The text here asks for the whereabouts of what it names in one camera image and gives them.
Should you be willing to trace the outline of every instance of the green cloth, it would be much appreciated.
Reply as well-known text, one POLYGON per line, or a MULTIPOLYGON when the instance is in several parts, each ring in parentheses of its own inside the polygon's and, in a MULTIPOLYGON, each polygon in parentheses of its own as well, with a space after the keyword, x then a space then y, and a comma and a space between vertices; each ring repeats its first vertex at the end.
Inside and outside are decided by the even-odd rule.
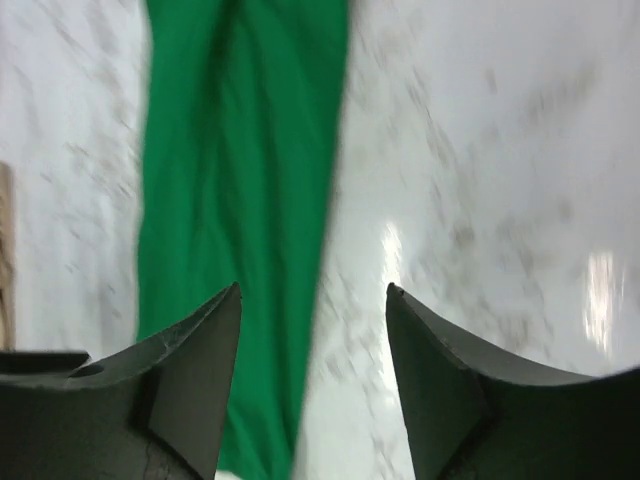
POLYGON ((219 469, 289 478, 347 52, 344 0, 147 0, 139 339, 238 281, 219 469))

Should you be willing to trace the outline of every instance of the marble floor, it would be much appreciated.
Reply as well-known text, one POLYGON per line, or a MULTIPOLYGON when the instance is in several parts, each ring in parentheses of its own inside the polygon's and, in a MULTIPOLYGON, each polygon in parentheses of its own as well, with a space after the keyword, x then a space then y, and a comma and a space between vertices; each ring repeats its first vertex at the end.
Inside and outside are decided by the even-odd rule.
MULTIPOLYGON (((132 340, 144 18, 0 4, 22 348, 132 340)), ((388 282, 545 364, 640 363, 639 19, 634 0, 354 2, 296 479, 413 478, 388 282)))

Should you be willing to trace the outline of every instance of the black plastic part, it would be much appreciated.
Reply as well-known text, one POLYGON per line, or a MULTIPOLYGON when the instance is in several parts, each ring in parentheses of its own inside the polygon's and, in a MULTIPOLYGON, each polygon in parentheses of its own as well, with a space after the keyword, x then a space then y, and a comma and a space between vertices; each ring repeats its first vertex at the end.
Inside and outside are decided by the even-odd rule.
POLYGON ((0 478, 214 478, 240 302, 234 285, 175 326, 84 366, 84 354, 38 354, 56 365, 38 373, 33 356, 0 356, 0 478))
POLYGON ((417 480, 638 477, 638 369, 594 379, 531 362, 395 285, 387 329, 417 480))

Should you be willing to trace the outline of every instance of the speckled floor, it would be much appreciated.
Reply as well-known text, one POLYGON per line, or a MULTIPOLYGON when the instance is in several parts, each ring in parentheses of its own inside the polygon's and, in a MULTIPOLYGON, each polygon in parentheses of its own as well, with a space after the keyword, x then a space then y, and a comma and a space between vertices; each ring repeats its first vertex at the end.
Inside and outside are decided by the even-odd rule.
MULTIPOLYGON (((546 364, 639 363, 639 8, 355 3, 295 478, 413 478, 388 282, 546 364)), ((5 0, 0 21, 18 342, 101 357, 135 330, 144 15, 5 0)))

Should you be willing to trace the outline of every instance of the wooden object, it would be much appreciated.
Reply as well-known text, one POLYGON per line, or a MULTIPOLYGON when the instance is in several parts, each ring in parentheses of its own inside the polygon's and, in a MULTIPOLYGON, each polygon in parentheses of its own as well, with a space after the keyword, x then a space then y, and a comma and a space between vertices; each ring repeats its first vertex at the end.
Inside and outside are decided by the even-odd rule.
POLYGON ((0 349, 15 348, 13 176, 0 163, 0 349))

